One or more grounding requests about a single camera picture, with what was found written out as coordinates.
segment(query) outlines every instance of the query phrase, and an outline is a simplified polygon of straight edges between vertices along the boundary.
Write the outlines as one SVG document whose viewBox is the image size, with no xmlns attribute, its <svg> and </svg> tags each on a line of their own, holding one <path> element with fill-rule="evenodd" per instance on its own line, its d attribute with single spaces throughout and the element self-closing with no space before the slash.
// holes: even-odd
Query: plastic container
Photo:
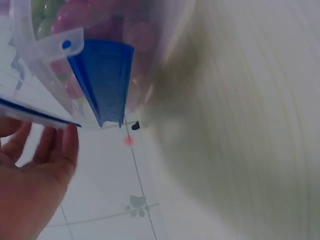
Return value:
<svg viewBox="0 0 320 240">
<path fill-rule="evenodd" d="M 26 108 L 35 111 L 29 118 L 40 115 L 46 125 L 121 125 L 125 111 L 145 103 L 183 6 L 182 0 L 0 0 L 0 13 L 11 21 L 12 44 L 36 76 L 26 97 L 6 88 L 0 97 L 19 106 L 9 109 L 20 119 Z M 39 90 L 37 83 L 44 87 Z M 42 99 L 28 102 L 39 91 Z M 53 97 L 65 113 L 43 96 Z M 0 102 L 6 113 L 8 103 Z"/>
</svg>

